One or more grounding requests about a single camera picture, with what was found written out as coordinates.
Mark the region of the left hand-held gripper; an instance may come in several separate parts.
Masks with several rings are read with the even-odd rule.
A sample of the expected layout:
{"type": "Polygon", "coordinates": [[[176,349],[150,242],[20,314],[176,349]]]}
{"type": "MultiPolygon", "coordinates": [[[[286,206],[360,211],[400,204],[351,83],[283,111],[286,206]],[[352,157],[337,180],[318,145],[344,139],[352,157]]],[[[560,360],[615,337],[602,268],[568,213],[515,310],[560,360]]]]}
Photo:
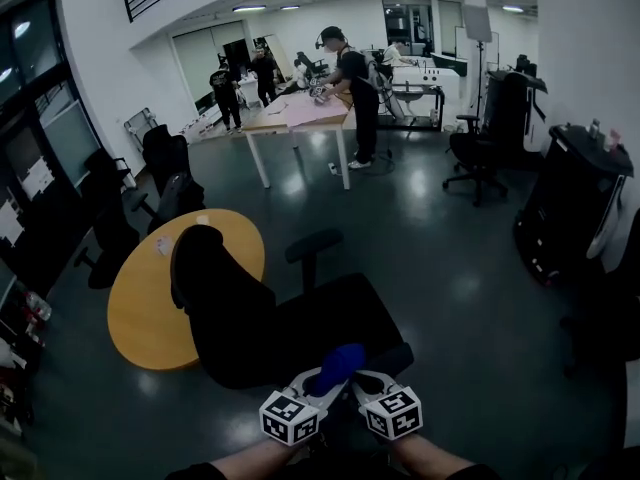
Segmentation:
{"type": "MultiPolygon", "coordinates": [[[[295,394],[310,394],[321,368],[298,374],[289,384],[295,394]]],[[[259,408],[261,431],[281,444],[300,444],[319,432],[321,421],[328,415],[348,382],[336,384],[325,395],[309,395],[309,404],[273,391],[259,408]]]]}

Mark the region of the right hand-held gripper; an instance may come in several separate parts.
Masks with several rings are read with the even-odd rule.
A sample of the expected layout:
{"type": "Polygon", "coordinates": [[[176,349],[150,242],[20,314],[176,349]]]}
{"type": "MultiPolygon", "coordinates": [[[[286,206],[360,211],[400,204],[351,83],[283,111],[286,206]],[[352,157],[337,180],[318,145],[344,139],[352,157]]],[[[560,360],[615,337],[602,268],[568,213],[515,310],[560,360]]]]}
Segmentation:
{"type": "Polygon", "coordinates": [[[357,371],[350,383],[358,409],[367,428],[379,437],[395,441],[423,427],[421,402],[410,387],[368,402],[368,394],[390,393],[396,381],[376,371],[357,371]]]}

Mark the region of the blue cloth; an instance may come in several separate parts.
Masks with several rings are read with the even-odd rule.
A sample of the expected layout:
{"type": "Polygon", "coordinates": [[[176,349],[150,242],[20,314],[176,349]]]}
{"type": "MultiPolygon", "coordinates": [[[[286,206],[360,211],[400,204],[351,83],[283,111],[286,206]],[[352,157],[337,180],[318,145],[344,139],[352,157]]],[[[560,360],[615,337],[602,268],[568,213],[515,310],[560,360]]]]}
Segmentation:
{"type": "Polygon", "coordinates": [[[311,393],[322,397],[335,386],[347,381],[354,372],[366,363],[366,350],[362,344],[342,345],[330,352],[323,360],[311,393]]]}

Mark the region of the person's left forearm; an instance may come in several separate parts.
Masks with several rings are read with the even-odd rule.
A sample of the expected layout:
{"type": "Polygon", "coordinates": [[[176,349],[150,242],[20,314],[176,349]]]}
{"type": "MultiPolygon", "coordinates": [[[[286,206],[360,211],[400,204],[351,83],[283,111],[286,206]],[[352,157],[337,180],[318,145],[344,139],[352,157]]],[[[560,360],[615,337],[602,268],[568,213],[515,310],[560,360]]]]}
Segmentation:
{"type": "Polygon", "coordinates": [[[226,480],[267,480],[286,466],[305,446],[284,445],[268,439],[211,464],[226,480]]]}

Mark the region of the person's right forearm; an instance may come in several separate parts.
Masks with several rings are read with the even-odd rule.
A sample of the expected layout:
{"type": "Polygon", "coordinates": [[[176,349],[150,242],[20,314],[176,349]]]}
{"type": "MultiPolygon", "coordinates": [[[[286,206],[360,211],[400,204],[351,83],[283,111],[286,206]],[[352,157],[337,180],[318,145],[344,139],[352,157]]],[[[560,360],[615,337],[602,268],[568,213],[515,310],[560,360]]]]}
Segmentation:
{"type": "Polygon", "coordinates": [[[389,444],[390,450],[409,474],[419,480],[447,480],[474,466],[474,463],[451,454],[417,433],[389,444]]]}

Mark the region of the pink cloth sheet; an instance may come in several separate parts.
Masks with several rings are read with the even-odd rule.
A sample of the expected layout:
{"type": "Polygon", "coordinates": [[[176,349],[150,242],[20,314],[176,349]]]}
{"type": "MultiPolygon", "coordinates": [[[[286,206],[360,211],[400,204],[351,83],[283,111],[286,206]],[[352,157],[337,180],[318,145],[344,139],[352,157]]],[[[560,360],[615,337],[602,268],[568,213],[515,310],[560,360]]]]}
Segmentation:
{"type": "Polygon", "coordinates": [[[326,103],[318,104],[306,93],[296,93],[287,95],[283,102],[286,104],[282,111],[283,117],[290,128],[348,114],[345,104],[335,97],[326,103]]]}

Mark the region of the person's black clothing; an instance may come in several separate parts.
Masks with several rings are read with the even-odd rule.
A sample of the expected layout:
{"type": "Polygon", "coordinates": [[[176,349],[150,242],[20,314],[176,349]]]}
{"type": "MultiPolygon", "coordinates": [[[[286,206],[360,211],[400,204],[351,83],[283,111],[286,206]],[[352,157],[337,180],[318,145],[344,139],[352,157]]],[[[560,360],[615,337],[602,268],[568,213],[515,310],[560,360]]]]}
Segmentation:
{"type": "MultiPolygon", "coordinates": [[[[228,480],[215,466],[200,463],[168,474],[164,480],[228,480]]],[[[344,459],[328,456],[306,458],[287,465],[267,480],[419,480],[398,471],[381,459],[344,459]]],[[[484,464],[472,465],[446,480],[502,480],[484,464]]]]}

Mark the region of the black mesh office chair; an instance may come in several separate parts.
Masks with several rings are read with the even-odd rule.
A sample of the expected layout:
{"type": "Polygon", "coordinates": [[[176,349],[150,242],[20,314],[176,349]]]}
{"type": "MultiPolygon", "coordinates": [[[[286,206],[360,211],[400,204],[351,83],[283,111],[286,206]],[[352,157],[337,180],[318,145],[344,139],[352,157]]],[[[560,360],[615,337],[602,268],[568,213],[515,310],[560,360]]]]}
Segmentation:
{"type": "Polygon", "coordinates": [[[218,229],[197,224],[181,233],[170,261],[171,296],[216,383],[234,390],[284,387],[342,345],[362,344],[365,368],[406,342],[364,274],[316,285],[318,254],[296,262],[302,294],[279,303],[233,258],[218,229]]]}

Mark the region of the round wooden table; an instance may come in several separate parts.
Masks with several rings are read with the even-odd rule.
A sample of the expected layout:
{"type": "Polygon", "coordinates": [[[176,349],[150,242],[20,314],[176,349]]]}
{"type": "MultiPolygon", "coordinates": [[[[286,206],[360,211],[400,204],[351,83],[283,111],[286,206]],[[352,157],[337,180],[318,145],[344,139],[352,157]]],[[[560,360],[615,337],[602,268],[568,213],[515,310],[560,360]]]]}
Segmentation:
{"type": "Polygon", "coordinates": [[[133,365],[151,371],[173,371],[199,361],[188,317],[176,308],[170,292],[169,256],[156,251],[156,239],[173,243],[196,217],[209,216],[223,235],[224,246],[257,280],[263,278],[265,248],[256,225],[227,209],[205,209],[177,217],[149,234],[122,265],[109,294],[107,321],[117,351],[133,365]]]}

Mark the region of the rectangular wooden table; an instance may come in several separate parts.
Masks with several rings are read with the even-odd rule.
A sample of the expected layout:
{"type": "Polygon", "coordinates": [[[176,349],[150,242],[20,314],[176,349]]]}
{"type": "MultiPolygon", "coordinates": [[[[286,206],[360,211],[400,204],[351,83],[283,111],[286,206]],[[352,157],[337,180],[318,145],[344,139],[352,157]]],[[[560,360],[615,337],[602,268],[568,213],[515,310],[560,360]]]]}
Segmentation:
{"type": "Polygon", "coordinates": [[[283,99],[286,96],[287,95],[279,97],[275,103],[270,104],[266,108],[263,108],[255,118],[243,125],[243,133],[245,134],[246,140],[248,142],[262,186],[265,189],[269,189],[271,187],[271,183],[257,145],[257,136],[265,134],[290,134],[293,140],[293,148],[296,149],[298,147],[296,142],[297,133],[327,131],[333,132],[335,134],[335,140],[339,155],[339,176],[342,179],[344,190],[350,190],[351,182],[348,168],[349,160],[347,158],[346,144],[344,139],[345,124],[347,123],[349,116],[352,114],[349,103],[336,96],[331,96],[330,99],[332,97],[335,97],[337,99],[340,99],[345,104],[348,109],[348,114],[346,116],[325,118],[312,123],[308,123],[306,125],[300,125],[290,128],[287,126],[282,113],[286,106],[286,104],[283,102],[283,99]]]}

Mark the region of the clear plastic bottle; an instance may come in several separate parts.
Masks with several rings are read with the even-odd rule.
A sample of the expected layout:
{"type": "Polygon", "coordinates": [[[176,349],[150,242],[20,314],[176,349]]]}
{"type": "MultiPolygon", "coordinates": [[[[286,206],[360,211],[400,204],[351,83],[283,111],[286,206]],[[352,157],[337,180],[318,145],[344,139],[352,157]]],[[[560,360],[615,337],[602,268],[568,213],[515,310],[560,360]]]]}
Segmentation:
{"type": "Polygon", "coordinates": [[[43,321],[48,321],[52,314],[52,308],[46,300],[33,291],[24,293],[27,307],[43,321]]]}

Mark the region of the black tall equipment rack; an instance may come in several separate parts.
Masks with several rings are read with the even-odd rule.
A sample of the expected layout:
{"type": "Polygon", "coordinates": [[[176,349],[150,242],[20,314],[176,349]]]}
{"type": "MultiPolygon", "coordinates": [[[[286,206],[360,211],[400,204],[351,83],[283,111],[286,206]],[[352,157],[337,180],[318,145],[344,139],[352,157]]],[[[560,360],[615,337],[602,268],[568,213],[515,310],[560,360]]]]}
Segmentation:
{"type": "Polygon", "coordinates": [[[537,93],[548,93],[537,77],[537,65],[520,54],[515,67],[487,72],[487,92],[481,132],[512,151],[524,151],[530,134],[532,111],[542,121],[546,114],[536,103],[537,93]]]}

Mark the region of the softbox light stand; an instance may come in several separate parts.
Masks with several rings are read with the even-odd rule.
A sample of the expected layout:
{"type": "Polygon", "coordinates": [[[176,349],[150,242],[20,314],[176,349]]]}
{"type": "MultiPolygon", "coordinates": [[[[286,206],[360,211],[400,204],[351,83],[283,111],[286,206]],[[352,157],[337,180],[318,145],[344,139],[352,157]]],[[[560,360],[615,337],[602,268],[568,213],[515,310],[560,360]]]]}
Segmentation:
{"type": "Polygon", "coordinates": [[[482,109],[482,86],[485,71],[486,45],[492,42],[492,31],[489,20],[489,12],[486,6],[463,5],[463,18],[467,37],[476,43],[477,49],[477,91],[474,109],[476,117],[480,118],[482,109]]]}

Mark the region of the black frame bench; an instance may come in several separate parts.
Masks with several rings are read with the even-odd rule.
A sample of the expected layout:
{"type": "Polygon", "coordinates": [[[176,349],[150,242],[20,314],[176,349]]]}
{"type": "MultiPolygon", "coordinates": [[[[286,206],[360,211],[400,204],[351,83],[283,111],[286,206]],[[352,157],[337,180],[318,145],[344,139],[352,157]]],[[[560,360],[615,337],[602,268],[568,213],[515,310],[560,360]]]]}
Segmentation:
{"type": "Polygon", "coordinates": [[[378,128],[403,132],[440,132],[445,95],[440,86],[393,84],[383,97],[378,128]]]}

